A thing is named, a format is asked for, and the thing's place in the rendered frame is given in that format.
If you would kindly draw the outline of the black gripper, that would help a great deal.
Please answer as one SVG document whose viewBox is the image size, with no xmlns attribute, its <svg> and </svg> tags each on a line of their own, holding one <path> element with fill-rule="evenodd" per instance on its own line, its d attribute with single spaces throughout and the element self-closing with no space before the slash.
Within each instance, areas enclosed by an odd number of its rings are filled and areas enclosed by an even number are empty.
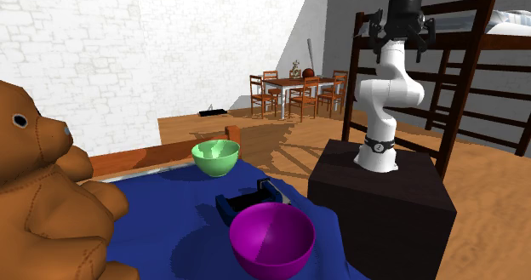
<svg viewBox="0 0 531 280">
<path fill-rule="evenodd" d="M 389 0 L 385 35 L 390 39 L 414 37 L 417 46 L 416 62 L 420 63 L 421 55 L 429 44 L 436 41 L 436 21 L 426 19 L 421 11 L 422 0 Z M 376 55 L 376 63 L 380 63 L 381 49 L 386 44 L 386 37 L 379 37 L 383 30 L 380 24 L 383 9 L 379 9 L 369 17 L 368 45 Z M 427 30 L 428 39 L 420 36 L 422 30 Z"/>
</svg>

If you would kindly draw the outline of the dark wooden bunk bed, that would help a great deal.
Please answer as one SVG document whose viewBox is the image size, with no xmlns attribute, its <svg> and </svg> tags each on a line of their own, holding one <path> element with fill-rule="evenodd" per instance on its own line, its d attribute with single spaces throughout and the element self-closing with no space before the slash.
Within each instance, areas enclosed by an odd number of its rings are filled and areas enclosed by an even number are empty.
<svg viewBox="0 0 531 280">
<path fill-rule="evenodd" d="M 442 129 L 442 141 L 433 150 L 395 136 L 395 145 L 429 154 L 435 158 L 435 167 L 445 175 L 460 121 L 466 115 L 465 102 L 469 94 L 483 94 L 514 100 L 531 101 L 531 94 L 509 93 L 496 90 L 474 89 L 471 86 L 476 70 L 515 71 L 531 73 L 531 66 L 481 64 L 483 50 L 531 50 L 531 37 L 497 34 L 488 29 L 488 20 L 495 0 L 459 0 L 449 3 L 421 5 L 425 18 L 436 21 L 436 41 L 428 45 L 416 62 L 415 43 L 405 43 L 405 70 L 425 91 L 417 106 L 391 107 L 388 110 L 406 113 L 426 120 L 426 127 Z M 342 137 L 347 141 L 351 129 L 368 130 L 367 113 L 357 102 L 355 90 L 366 79 L 375 79 L 376 55 L 368 45 L 368 22 L 371 14 L 359 12 L 355 19 L 351 47 L 350 74 L 346 91 L 346 107 Z"/>
</svg>

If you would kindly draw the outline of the wooden chair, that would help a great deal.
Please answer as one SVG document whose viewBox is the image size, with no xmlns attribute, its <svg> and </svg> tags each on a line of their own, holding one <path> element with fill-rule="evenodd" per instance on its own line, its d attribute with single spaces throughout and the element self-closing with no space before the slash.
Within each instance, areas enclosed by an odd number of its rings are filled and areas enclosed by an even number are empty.
<svg viewBox="0 0 531 280">
<path fill-rule="evenodd" d="M 346 88 L 346 85 L 348 84 L 348 82 L 347 82 L 348 81 L 348 71 L 334 70 L 333 77 L 339 77 L 340 81 L 342 82 L 342 84 L 339 84 L 339 85 L 334 86 L 332 88 L 333 93 L 340 97 L 339 100 L 337 101 L 337 104 L 339 106 L 341 106 L 343 104 L 343 102 L 344 102 L 345 88 Z"/>
<path fill-rule="evenodd" d="M 339 77 L 333 78 L 333 86 L 337 86 L 339 84 L 342 84 Z M 334 107 L 337 105 L 337 101 L 339 100 L 339 96 L 335 95 L 333 93 L 333 90 L 330 89 L 329 91 L 323 90 L 321 94 L 317 96 L 317 101 L 322 105 L 324 103 L 327 104 L 327 110 L 329 111 L 329 116 L 332 117 L 332 113 L 334 111 Z"/>
<path fill-rule="evenodd" d="M 317 114 L 317 97 L 312 97 L 306 93 L 307 89 L 318 89 L 319 77 L 306 77 L 303 79 L 303 87 L 301 88 L 299 96 L 289 97 L 288 116 L 291 117 L 292 107 L 299 107 L 300 121 L 303 121 L 303 112 L 305 108 L 313 108 L 313 117 Z"/>
<path fill-rule="evenodd" d="M 251 114 L 254 114 L 254 105 L 260 107 L 261 118 L 264 118 L 267 105 L 273 106 L 274 114 L 277 114 L 277 98 L 273 94 L 268 94 L 265 91 L 266 86 L 262 77 L 250 75 L 249 88 Z"/>
<path fill-rule="evenodd" d="M 284 106 L 285 101 L 285 93 L 284 90 L 281 87 L 276 86 L 276 82 L 278 80 L 278 71 L 264 71 L 263 72 L 263 80 L 266 84 L 272 84 L 273 86 L 271 89 L 267 89 L 267 93 L 275 98 L 275 101 L 280 106 Z"/>
</svg>

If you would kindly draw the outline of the wooden dining table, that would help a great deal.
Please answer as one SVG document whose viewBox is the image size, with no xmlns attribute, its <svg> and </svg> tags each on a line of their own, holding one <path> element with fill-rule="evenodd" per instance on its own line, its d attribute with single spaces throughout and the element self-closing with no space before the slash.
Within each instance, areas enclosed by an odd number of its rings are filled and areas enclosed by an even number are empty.
<svg viewBox="0 0 531 280">
<path fill-rule="evenodd" d="M 332 87 L 333 86 L 333 77 L 320 77 L 318 89 L 313 89 L 311 92 L 317 96 L 318 94 L 321 94 L 323 91 L 323 87 Z M 281 111 L 281 119 L 285 118 L 286 113 L 286 104 L 288 102 L 288 98 L 290 97 L 290 90 L 291 89 L 299 89 L 303 87 L 303 77 L 292 77 L 292 78 L 278 78 L 276 82 L 276 86 L 281 87 L 284 90 L 285 93 L 285 101 L 284 106 L 280 106 Z M 266 84 L 266 82 L 263 80 L 266 86 L 273 86 L 272 84 Z"/>
</svg>

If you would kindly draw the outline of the dark robot stand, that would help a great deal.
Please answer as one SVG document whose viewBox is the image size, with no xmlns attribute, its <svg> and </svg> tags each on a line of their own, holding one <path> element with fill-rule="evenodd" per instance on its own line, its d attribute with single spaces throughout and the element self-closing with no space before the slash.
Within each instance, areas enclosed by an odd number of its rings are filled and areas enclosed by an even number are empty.
<svg viewBox="0 0 531 280">
<path fill-rule="evenodd" d="M 435 280 L 457 215 L 425 153 L 397 151 L 399 169 L 354 162 L 356 143 L 330 140 L 308 180 L 308 198 L 333 210 L 347 261 L 372 280 Z"/>
</svg>

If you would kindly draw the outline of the black flat floor device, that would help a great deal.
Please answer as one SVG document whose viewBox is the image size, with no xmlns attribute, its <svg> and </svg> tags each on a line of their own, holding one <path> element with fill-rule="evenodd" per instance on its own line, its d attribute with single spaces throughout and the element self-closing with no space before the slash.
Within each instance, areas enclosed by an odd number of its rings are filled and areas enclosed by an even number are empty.
<svg viewBox="0 0 531 280">
<path fill-rule="evenodd" d="M 218 116 L 227 114 L 228 111 L 223 108 L 214 108 L 213 105 L 210 105 L 207 110 L 200 111 L 198 115 L 200 117 L 211 117 L 211 116 Z"/>
</svg>

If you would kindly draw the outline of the green bowl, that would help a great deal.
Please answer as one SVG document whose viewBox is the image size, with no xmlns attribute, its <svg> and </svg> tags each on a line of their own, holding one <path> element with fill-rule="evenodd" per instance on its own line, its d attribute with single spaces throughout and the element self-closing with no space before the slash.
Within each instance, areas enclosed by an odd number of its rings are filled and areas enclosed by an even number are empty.
<svg viewBox="0 0 531 280">
<path fill-rule="evenodd" d="M 207 140 L 195 145 L 191 154 L 195 164 L 211 177 L 228 174 L 235 166 L 240 145 L 233 140 Z"/>
</svg>

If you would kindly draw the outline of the dark blue black tool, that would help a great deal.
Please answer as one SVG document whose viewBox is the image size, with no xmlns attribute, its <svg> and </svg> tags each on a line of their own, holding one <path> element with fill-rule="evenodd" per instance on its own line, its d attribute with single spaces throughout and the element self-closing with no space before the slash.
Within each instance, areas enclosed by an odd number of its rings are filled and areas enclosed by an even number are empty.
<svg viewBox="0 0 531 280">
<path fill-rule="evenodd" d="M 291 204 L 291 200 L 281 192 L 270 178 L 257 180 L 257 189 L 233 198 L 224 195 L 215 197 L 215 206 L 226 226 L 230 226 L 234 218 L 246 208 L 258 203 Z"/>
</svg>

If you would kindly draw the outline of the purple bowl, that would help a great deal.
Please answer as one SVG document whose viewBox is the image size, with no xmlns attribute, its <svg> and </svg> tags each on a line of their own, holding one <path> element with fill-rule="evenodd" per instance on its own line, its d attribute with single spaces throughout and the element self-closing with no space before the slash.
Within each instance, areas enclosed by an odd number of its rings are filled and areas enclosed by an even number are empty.
<svg viewBox="0 0 531 280">
<path fill-rule="evenodd" d="M 239 265 L 257 280 L 289 280 L 305 266 L 316 240 L 309 217 L 284 203 L 259 203 L 229 227 Z"/>
</svg>

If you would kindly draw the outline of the wooden bed with blue cover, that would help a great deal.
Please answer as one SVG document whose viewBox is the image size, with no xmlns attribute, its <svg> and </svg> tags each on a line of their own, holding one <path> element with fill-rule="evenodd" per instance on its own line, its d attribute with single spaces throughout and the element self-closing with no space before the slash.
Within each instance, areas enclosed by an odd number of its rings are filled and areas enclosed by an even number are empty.
<svg viewBox="0 0 531 280">
<path fill-rule="evenodd" d="M 219 178 L 192 164 L 118 181 L 129 211 L 115 224 L 107 260 L 136 268 L 141 280 L 254 280 L 237 263 L 214 198 L 255 191 L 265 176 L 240 160 Z M 345 258 L 336 213 L 283 180 L 272 183 L 311 219 L 317 234 L 308 262 L 291 280 L 368 280 Z"/>
</svg>

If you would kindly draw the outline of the brown teddy bear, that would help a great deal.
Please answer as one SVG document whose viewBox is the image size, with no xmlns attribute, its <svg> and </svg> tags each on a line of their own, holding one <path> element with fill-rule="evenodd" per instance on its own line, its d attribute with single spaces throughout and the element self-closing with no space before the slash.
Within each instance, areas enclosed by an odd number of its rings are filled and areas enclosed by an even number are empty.
<svg viewBox="0 0 531 280">
<path fill-rule="evenodd" d="M 128 200 L 93 181 L 66 123 L 0 80 L 0 280 L 140 280 L 106 258 Z"/>
</svg>

